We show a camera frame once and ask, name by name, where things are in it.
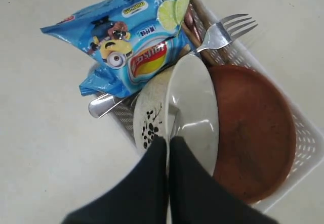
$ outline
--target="fork tines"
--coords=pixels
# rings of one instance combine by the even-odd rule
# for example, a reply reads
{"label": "fork tines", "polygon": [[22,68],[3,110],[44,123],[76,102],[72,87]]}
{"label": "fork tines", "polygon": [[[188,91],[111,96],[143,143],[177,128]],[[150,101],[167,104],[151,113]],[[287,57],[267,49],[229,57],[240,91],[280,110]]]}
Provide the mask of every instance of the fork tines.
{"label": "fork tines", "polygon": [[231,36],[232,40],[235,40],[247,32],[254,29],[258,24],[256,24],[255,20],[252,20],[252,17],[247,17],[248,14],[234,14],[228,17],[225,17],[220,20],[223,24],[223,27],[226,29],[228,34]]}

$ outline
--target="fork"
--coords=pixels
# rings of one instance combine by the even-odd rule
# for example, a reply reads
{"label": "fork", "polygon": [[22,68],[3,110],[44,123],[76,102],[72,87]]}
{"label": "fork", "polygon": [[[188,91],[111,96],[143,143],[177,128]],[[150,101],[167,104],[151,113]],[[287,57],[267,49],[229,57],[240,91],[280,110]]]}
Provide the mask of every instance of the fork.
{"label": "fork", "polygon": [[189,55],[195,55],[207,49],[221,49],[258,26],[255,24],[255,20],[251,21],[251,17],[243,18],[246,16],[248,14],[234,14],[214,23],[208,28],[201,46],[190,52]]}

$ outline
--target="blue chip bag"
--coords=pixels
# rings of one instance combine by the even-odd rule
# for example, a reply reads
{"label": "blue chip bag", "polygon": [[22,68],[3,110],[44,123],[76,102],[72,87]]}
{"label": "blue chip bag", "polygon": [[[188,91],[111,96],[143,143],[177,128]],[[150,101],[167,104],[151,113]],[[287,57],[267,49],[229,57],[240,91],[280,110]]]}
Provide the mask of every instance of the blue chip bag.
{"label": "blue chip bag", "polygon": [[105,0],[42,28],[84,51],[99,68],[79,86],[82,95],[126,97],[163,67],[193,49],[181,30],[189,0]]}

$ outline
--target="ceramic bowl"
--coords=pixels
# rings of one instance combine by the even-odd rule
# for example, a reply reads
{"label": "ceramic bowl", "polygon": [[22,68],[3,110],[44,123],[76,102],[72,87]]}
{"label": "ceramic bowl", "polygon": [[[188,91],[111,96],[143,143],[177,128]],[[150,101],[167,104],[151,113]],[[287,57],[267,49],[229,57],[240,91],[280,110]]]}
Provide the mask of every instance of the ceramic bowl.
{"label": "ceramic bowl", "polygon": [[212,175],[218,149],[218,109],[212,80],[203,62],[188,55],[151,79],[138,96],[134,137],[144,154],[155,135],[167,143],[182,136]]}

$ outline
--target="plastic basket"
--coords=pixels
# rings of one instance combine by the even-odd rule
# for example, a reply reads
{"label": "plastic basket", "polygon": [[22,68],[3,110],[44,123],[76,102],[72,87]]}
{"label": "plastic basket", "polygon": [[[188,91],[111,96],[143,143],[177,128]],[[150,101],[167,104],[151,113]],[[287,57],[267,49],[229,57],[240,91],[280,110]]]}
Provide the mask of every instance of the plastic basket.
{"label": "plastic basket", "polygon": [[[209,13],[212,23],[217,22],[214,14]],[[205,29],[195,14],[195,21],[201,37],[204,37]],[[324,136],[319,129],[301,112],[299,107],[292,102],[288,94],[275,81],[275,79],[261,66],[255,57],[239,42],[235,41],[225,48],[226,61],[232,65],[243,66],[258,71],[266,76],[285,96],[296,125],[296,153],[292,169],[285,182],[271,196],[261,200],[252,206],[262,212],[267,212],[276,202],[284,197],[298,182],[307,176],[316,166],[320,164],[324,156]],[[224,64],[217,51],[210,51],[218,64]],[[118,106],[114,114],[122,123],[125,130],[133,137],[133,112],[126,105]]]}

